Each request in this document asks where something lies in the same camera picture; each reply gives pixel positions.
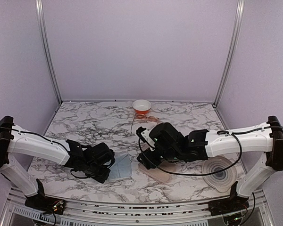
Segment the pink soft glasses case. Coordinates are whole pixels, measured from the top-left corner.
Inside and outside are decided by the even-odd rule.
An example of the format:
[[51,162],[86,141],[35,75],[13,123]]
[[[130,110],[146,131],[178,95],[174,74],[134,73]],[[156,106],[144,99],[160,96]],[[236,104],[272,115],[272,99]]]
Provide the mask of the pink soft glasses case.
[[138,163],[138,169],[148,177],[160,182],[160,183],[168,183],[171,180],[171,175],[161,171],[158,168],[155,169],[146,169],[141,163]]

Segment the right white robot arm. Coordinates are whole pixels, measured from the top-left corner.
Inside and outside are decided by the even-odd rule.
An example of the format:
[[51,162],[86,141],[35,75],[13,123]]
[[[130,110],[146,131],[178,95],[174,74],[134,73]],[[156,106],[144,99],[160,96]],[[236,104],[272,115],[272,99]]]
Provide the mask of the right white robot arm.
[[169,122],[153,129],[139,127],[138,142],[149,147],[138,161],[146,169],[159,168],[163,162],[206,161],[229,153],[262,152],[253,168],[230,187],[230,196],[210,201],[212,216],[240,211],[248,207],[252,193],[277,171],[283,171],[283,126],[275,116],[262,124],[233,130],[194,130],[184,136]]

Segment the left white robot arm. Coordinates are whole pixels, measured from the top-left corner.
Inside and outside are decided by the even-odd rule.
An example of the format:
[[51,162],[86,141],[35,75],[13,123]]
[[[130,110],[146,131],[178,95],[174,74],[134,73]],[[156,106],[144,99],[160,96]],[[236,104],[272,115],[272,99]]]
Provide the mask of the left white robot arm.
[[16,153],[54,162],[71,172],[83,173],[83,179],[92,178],[99,183],[108,179],[115,163],[115,153],[105,143],[90,146],[70,139],[48,138],[14,124],[11,116],[3,117],[0,120],[0,173],[22,191],[27,207],[57,214],[63,213],[66,201],[48,197],[42,182],[32,178],[16,160]]

